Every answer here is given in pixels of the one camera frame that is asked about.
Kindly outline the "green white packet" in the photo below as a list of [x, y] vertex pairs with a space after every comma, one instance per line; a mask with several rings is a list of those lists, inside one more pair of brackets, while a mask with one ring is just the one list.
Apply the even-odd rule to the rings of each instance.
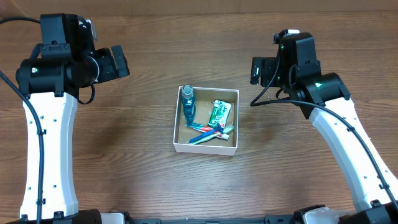
[[208, 121], [208, 126], [217, 128], [218, 125], [220, 125], [222, 128], [225, 128], [231, 109], [231, 103], [222, 100], [215, 100], [213, 104], [213, 111], [211, 112]]

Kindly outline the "blue mouthwash bottle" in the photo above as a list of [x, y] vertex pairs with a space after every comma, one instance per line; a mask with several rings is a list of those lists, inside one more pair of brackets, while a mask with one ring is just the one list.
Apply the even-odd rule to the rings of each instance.
[[187, 124], [192, 124], [195, 120], [196, 104], [195, 91], [191, 85], [185, 85], [182, 88], [182, 106]]

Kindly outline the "green white toothbrush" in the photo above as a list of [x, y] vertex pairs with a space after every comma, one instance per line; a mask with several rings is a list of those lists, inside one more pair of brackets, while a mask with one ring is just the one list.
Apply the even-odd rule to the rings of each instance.
[[211, 129], [209, 131], [205, 131], [203, 134], [189, 140], [189, 144], [197, 145], [197, 144], [200, 144], [203, 142], [210, 141], [214, 138], [218, 138], [221, 140], [228, 140], [229, 134], [233, 131], [233, 129], [234, 129], [234, 126], [231, 124], [231, 125], [225, 127], [224, 129], [222, 129], [221, 131], [219, 129], [217, 129], [217, 130]]

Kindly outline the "blue razor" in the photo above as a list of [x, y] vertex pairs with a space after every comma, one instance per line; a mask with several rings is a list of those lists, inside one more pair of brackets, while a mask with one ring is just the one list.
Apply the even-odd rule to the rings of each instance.
[[189, 143], [191, 144], [191, 143], [194, 143], [196, 141], [199, 141], [199, 140], [201, 140], [203, 138], [206, 138], [206, 137], [214, 134], [214, 132], [217, 132], [217, 131], [220, 132], [220, 133], [223, 133], [223, 127], [220, 125], [220, 123], [217, 124], [217, 127], [215, 129], [212, 129], [211, 131], [205, 132], [205, 133], [203, 133], [203, 134], [201, 134], [201, 135], [199, 135], [199, 136], [197, 136], [195, 138], [192, 138], [191, 140], [189, 140]]

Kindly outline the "small teal tube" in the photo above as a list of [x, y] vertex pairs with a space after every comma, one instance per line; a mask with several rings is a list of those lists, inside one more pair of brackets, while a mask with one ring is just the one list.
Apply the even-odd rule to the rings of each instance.
[[[205, 125], [198, 124], [198, 123], [187, 124], [187, 127], [188, 128], [192, 128], [192, 129], [194, 129], [196, 131], [199, 131], [199, 132], [202, 132], [202, 133], [211, 131], [213, 129], [210, 126], [205, 126]], [[216, 137], [218, 139], [228, 140], [229, 139], [229, 134], [218, 133], [218, 135]]]

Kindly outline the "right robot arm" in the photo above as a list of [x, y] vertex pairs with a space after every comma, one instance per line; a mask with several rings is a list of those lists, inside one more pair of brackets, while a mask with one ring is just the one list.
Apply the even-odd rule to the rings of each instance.
[[250, 82], [277, 87], [274, 100], [257, 96], [252, 107], [293, 104], [318, 130], [349, 185], [355, 210], [314, 205], [294, 211], [289, 223], [397, 223], [397, 178], [366, 134], [351, 93], [336, 73], [322, 74], [312, 34], [285, 29], [274, 34], [276, 57], [254, 57]]

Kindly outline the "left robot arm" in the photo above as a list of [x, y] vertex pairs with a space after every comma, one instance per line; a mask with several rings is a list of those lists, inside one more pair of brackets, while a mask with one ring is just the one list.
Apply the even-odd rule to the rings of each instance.
[[43, 14], [42, 41], [11, 88], [27, 121], [27, 179], [19, 223], [129, 223], [127, 212], [80, 210], [73, 181], [73, 125], [82, 88], [129, 75], [121, 46], [96, 49], [94, 25], [75, 14]]

